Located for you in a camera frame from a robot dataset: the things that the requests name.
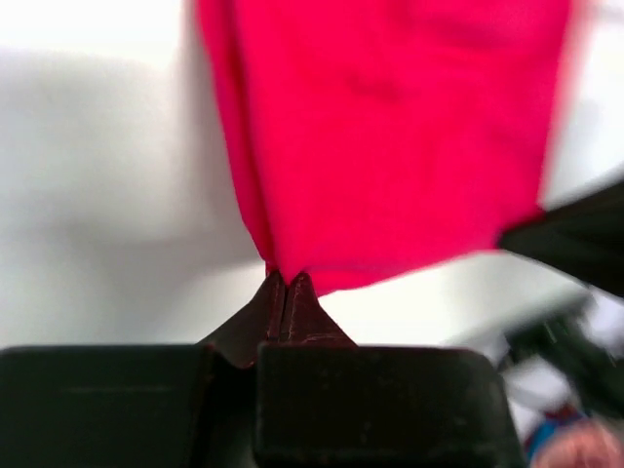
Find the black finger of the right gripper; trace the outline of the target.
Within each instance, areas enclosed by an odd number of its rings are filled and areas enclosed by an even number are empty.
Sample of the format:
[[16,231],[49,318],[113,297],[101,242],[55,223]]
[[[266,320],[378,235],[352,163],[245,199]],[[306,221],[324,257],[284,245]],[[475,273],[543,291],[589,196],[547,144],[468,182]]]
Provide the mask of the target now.
[[623,296],[623,181],[506,229],[497,247]]

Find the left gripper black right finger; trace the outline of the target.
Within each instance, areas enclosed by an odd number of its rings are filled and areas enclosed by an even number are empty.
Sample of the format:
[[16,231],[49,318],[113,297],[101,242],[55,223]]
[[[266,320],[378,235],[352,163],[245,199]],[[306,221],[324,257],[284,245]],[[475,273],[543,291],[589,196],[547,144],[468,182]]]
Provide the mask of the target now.
[[287,290],[280,342],[290,345],[356,347],[356,343],[321,306],[312,279],[299,273]]

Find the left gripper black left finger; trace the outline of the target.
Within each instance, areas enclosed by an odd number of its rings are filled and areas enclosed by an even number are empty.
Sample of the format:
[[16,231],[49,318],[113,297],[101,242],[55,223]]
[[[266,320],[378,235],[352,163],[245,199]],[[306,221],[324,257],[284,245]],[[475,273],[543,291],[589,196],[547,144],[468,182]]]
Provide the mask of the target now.
[[213,348],[236,369],[253,367],[258,346],[279,339],[286,292],[281,274],[270,273],[245,306],[199,343]]

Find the red t shirt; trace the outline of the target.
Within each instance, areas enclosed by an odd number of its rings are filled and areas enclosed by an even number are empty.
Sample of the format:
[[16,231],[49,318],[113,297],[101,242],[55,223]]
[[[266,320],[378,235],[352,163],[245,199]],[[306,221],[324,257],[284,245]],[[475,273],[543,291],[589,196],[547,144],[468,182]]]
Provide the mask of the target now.
[[242,219],[320,294],[540,211],[578,1],[200,1]]

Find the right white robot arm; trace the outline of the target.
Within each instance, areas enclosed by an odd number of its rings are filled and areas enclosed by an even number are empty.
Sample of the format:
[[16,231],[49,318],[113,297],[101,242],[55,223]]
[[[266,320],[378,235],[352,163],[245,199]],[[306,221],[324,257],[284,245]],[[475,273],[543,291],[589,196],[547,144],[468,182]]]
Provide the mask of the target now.
[[[514,224],[499,239],[503,249],[562,271],[587,286],[623,296],[623,180]],[[585,410],[623,415],[623,360],[581,336],[572,323],[580,307],[562,307],[508,335],[516,363],[533,352],[572,383]]]

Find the colourful clutter off table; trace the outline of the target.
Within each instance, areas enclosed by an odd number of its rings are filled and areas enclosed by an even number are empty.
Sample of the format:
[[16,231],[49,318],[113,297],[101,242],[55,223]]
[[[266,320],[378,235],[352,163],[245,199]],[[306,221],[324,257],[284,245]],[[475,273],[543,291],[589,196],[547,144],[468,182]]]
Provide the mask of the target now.
[[525,440],[532,468],[621,468],[623,426],[588,415],[572,404],[542,413]]

